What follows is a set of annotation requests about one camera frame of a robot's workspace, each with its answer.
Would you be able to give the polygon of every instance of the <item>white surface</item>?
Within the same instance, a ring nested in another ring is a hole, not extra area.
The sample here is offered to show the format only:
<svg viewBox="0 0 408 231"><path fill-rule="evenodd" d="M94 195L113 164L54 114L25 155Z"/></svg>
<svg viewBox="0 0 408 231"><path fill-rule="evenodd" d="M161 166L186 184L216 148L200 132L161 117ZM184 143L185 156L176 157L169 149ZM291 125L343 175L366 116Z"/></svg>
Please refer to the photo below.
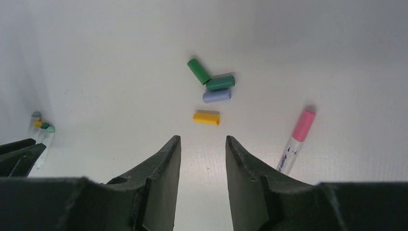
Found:
<svg viewBox="0 0 408 231"><path fill-rule="evenodd" d="M5 1L0 142L39 109L56 127L32 177L107 182L182 137L175 231L232 230L225 137L275 167L307 104L317 117L290 176L407 180L406 0ZM188 69L236 72L204 104ZM221 113L219 127L195 110Z"/></svg>

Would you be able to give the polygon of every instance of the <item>marker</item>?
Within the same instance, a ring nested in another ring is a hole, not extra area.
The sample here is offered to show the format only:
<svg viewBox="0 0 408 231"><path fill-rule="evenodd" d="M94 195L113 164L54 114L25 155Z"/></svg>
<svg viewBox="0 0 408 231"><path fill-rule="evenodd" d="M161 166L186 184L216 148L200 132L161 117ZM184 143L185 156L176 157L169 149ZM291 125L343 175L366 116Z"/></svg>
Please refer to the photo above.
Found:
<svg viewBox="0 0 408 231"><path fill-rule="evenodd" d="M289 139L288 145L283 152L282 158L276 167L279 172L288 175L291 171L315 117L316 114L314 112L308 110L303 111L293 131L292 137Z"/></svg>
<svg viewBox="0 0 408 231"><path fill-rule="evenodd" d="M34 124L41 119L41 113L35 111L31 114L30 124L28 125L28 134L27 137L31 138L33 136Z"/></svg>
<svg viewBox="0 0 408 231"><path fill-rule="evenodd" d="M48 150L50 149L52 139L54 137L54 132L55 129L53 126L49 126L47 129L42 129L45 130L44 138L42 139L42 143L46 146L45 150L42 152L42 154L39 156L37 159L35 165L37 166L37 169L39 169L44 163L45 160L47 159L48 155Z"/></svg>

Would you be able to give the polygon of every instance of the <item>yellow cap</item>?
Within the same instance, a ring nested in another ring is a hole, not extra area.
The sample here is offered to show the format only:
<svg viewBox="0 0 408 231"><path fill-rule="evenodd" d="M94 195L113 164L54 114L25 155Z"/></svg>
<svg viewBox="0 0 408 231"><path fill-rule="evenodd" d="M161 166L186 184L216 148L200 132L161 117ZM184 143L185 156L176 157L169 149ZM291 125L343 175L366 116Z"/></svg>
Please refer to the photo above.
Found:
<svg viewBox="0 0 408 231"><path fill-rule="evenodd" d="M37 121L37 122L34 123L34 126L35 126L36 128L40 128L41 125L42 125L42 122L41 122L41 121Z"/></svg>
<svg viewBox="0 0 408 231"><path fill-rule="evenodd" d="M192 117L192 120L197 123L219 125L219 115L218 114L197 112Z"/></svg>

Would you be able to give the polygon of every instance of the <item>marker cap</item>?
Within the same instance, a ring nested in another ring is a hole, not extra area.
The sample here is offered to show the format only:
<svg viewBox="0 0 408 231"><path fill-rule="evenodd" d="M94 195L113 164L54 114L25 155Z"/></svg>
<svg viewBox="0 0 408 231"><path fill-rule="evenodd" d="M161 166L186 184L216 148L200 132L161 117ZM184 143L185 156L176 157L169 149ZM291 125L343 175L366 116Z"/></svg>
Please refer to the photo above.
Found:
<svg viewBox="0 0 408 231"><path fill-rule="evenodd" d="M213 113L197 112L194 114L192 120L197 123L219 125L219 115Z"/></svg>
<svg viewBox="0 0 408 231"><path fill-rule="evenodd" d="M292 137L299 142L305 141L306 136L309 133L310 128L312 127L313 120L315 119L315 117L316 114L314 112L308 110L303 111L293 131Z"/></svg>
<svg viewBox="0 0 408 231"><path fill-rule="evenodd" d="M51 126L49 123L42 123L41 129L47 129L49 126Z"/></svg>
<svg viewBox="0 0 408 231"><path fill-rule="evenodd" d="M54 128L53 126L49 126L49 127L47 128L47 132L48 132L48 133L53 133L53 132L55 132L55 128Z"/></svg>
<svg viewBox="0 0 408 231"><path fill-rule="evenodd" d="M39 111L35 111L31 114L32 118L40 118L41 117L41 113Z"/></svg>
<svg viewBox="0 0 408 231"><path fill-rule="evenodd" d="M234 76L224 76L219 78L212 78L206 82L207 90L221 90L235 86Z"/></svg>
<svg viewBox="0 0 408 231"><path fill-rule="evenodd" d="M214 103L224 100L231 99L231 92L229 89L217 90L217 91L207 91L203 94L204 103Z"/></svg>
<svg viewBox="0 0 408 231"><path fill-rule="evenodd" d="M42 125L42 122L41 122L41 121L37 121L37 122L34 123L34 126L35 126L36 128L40 128L41 125Z"/></svg>
<svg viewBox="0 0 408 231"><path fill-rule="evenodd" d="M211 79L208 72L204 69L203 66L201 66L200 62L197 59L191 59L190 61L188 61L187 66L189 66L189 68L195 74L201 84L204 85Z"/></svg>

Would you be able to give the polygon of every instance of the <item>green marker cap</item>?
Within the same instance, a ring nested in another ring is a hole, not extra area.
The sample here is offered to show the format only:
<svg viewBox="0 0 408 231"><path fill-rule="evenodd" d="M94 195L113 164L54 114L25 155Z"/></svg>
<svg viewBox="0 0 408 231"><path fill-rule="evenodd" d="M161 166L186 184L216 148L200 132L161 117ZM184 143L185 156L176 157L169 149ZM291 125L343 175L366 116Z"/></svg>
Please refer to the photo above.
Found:
<svg viewBox="0 0 408 231"><path fill-rule="evenodd" d="M191 59L188 61L187 66L191 69L191 71L195 74L197 79L204 85L207 81L211 79L208 72L201 66L200 62L197 59Z"/></svg>
<svg viewBox="0 0 408 231"><path fill-rule="evenodd" d="M212 78L205 86L207 90L221 90L235 86L234 76L224 76L219 78Z"/></svg>
<svg viewBox="0 0 408 231"><path fill-rule="evenodd" d="M51 126L49 123L42 123L41 129L47 129L49 126Z"/></svg>

